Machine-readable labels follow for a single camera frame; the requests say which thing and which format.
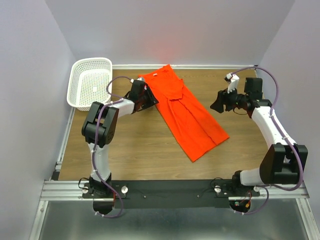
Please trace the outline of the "orange t-shirt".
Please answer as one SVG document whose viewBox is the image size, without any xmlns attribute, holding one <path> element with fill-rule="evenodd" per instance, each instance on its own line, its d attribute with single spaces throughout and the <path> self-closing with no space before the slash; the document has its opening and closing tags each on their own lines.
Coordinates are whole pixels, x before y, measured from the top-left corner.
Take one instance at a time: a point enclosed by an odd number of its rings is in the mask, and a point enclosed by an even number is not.
<svg viewBox="0 0 320 240">
<path fill-rule="evenodd" d="M 169 64 L 140 77 L 158 100 L 157 110 L 192 162 L 229 138 Z"/>
</svg>

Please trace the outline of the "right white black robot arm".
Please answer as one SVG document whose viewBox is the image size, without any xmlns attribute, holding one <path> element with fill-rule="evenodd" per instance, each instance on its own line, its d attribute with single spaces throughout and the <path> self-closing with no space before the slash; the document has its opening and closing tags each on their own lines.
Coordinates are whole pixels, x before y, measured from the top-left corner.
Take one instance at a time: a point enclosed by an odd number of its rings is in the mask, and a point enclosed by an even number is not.
<svg viewBox="0 0 320 240">
<path fill-rule="evenodd" d="M 247 192 L 248 186 L 272 186 L 285 191 L 299 188 L 303 182 L 308 149 L 289 136 L 277 118 L 271 101 L 263 98 L 263 80 L 246 78 L 244 93 L 238 93 L 240 78 L 229 73 L 224 79 L 228 87 L 218 92 L 210 108 L 218 113 L 245 110 L 258 126 L 268 147 L 258 168 L 234 173 L 230 191 L 241 196 Z"/>
</svg>

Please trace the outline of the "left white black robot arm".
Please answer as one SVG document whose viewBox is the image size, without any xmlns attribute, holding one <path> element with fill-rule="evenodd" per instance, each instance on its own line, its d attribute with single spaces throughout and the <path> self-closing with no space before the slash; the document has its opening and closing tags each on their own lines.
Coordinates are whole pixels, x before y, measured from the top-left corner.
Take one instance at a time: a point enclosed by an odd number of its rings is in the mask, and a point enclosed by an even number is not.
<svg viewBox="0 0 320 240">
<path fill-rule="evenodd" d="M 159 103 L 143 77 L 131 79 L 130 83 L 130 91 L 119 100 L 106 104 L 93 102 L 81 129 L 90 150 L 92 166 L 88 187 L 82 190 L 101 198 L 115 192 L 111 186 L 108 155 L 118 119 Z"/>
</svg>

